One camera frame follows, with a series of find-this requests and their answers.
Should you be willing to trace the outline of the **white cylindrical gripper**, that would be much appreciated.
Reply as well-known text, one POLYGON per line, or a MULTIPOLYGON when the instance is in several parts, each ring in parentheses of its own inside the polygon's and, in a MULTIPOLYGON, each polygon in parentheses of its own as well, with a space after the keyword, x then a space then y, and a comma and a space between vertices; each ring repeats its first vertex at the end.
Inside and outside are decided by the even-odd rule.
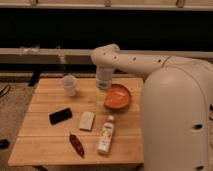
POLYGON ((96 68, 96 85, 99 89, 106 90, 112 84, 113 70, 111 68, 96 68))

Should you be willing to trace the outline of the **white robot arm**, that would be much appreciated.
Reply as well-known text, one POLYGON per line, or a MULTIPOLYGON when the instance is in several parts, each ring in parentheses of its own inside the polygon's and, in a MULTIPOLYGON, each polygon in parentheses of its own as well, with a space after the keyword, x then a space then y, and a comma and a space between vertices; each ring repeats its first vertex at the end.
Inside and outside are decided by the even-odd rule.
POLYGON ((111 86, 115 70, 145 79, 141 94, 144 171, 210 171, 209 114, 213 64, 200 59, 94 49, 96 85, 111 86))

